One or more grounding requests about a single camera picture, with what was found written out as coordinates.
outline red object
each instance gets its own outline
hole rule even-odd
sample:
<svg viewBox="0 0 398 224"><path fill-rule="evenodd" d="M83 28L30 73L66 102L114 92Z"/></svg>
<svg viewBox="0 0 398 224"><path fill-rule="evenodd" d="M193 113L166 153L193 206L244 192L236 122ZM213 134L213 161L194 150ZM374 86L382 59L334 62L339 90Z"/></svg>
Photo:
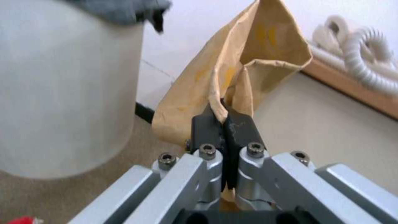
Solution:
<svg viewBox="0 0 398 224"><path fill-rule="evenodd" d="M9 221L7 224L33 224L34 218L29 216L24 216L21 218L16 218L12 221Z"/></svg>

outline crumpled paper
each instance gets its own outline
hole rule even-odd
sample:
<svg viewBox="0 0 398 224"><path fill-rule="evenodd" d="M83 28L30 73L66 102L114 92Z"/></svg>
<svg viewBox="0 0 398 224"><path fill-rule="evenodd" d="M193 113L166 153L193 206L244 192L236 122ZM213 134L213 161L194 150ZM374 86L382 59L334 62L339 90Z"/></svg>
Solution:
<svg viewBox="0 0 398 224"><path fill-rule="evenodd" d="M220 102L253 116L267 94L312 59L292 15L279 0L256 0L221 28L188 64L152 120L162 140L184 145L191 119L208 103L223 123Z"/></svg>

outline white wall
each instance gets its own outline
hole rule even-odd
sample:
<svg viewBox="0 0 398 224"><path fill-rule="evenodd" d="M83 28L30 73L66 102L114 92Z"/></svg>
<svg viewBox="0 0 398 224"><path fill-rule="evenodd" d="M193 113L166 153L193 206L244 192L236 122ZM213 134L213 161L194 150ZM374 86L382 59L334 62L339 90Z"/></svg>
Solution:
<svg viewBox="0 0 398 224"><path fill-rule="evenodd" d="M144 31L137 101L155 109L185 66L206 41L252 0L173 0L164 17L164 34ZM398 52L396 0L285 0L306 38L329 15L339 14L382 30Z"/></svg>

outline wooden baseboard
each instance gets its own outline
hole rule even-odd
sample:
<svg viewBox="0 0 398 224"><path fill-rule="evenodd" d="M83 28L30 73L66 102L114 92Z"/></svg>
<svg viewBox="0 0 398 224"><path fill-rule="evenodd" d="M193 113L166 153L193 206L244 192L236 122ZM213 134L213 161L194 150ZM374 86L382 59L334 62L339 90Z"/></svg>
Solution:
<svg viewBox="0 0 398 224"><path fill-rule="evenodd" d="M320 60L312 62L302 70L307 75L351 96L352 98L398 119L398 98L367 89L347 74L330 67Z"/></svg>

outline beige carpet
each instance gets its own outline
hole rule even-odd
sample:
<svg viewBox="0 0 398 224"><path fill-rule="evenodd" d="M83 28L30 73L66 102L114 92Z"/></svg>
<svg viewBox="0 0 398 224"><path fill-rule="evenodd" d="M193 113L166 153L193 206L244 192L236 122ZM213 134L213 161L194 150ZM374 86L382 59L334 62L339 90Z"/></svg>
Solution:
<svg viewBox="0 0 398 224"><path fill-rule="evenodd" d="M46 224L66 223L131 166L150 167L158 155L166 151L184 153L182 148L158 140L150 124L136 116L133 135L125 149L92 171L50 181L0 172L0 223L25 215L41 218Z"/></svg>

